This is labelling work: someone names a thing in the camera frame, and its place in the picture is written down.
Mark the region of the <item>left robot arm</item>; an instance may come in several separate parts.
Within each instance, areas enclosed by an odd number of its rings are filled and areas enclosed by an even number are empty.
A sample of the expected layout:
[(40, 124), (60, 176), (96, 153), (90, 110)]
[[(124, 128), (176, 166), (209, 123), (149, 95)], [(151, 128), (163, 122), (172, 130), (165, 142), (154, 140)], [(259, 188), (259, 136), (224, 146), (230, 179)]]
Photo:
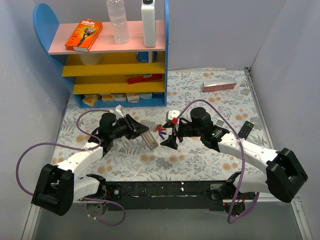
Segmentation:
[(125, 137), (134, 140), (142, 137), (149, 147), (158, 147), (149, 127), (137, 122), (130, 115), (123, 116), (113, 110), (102, 114), (99, 126), (91, 133), (87, 143), (66, 160), (46, 164), (40, 172), (32, 204), (59, 216), (65, 215), (73, 202), (85, 197), (102, 200), (110, 191), (106, 180), (97, 174), (81, 176), (90, 165), (100, 160), (113, 147), (113, 141)]

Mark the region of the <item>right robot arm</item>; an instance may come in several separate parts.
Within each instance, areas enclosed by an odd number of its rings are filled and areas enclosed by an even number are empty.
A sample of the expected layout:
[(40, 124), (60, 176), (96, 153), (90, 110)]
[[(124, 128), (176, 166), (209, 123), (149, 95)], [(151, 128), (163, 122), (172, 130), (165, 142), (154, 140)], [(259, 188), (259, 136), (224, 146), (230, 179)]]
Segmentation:
[(240, 193), (267, 193), (289, 203), (308, 180), (308, 175), (292, 150), (284, 148), (279, 151), (237, 139), (229, 130), (213, 124), (210, 114), (203, 107), (191, 110), (191, 120), (180, 118), (179, 114), (177, 110), (167, 112), (164, 126), (171, 128), (172, 132), (161, 143), (162, 146), (176, 150), (177, 141), (182, 142), (184, 137), (199, 137), (207, 148), (244, 159), (245, 163), (262, 172), (257, 177), (240, 176), (240, 172), (236, 172), (226, 181), (222, 190), (235, 190), (240, 185)]

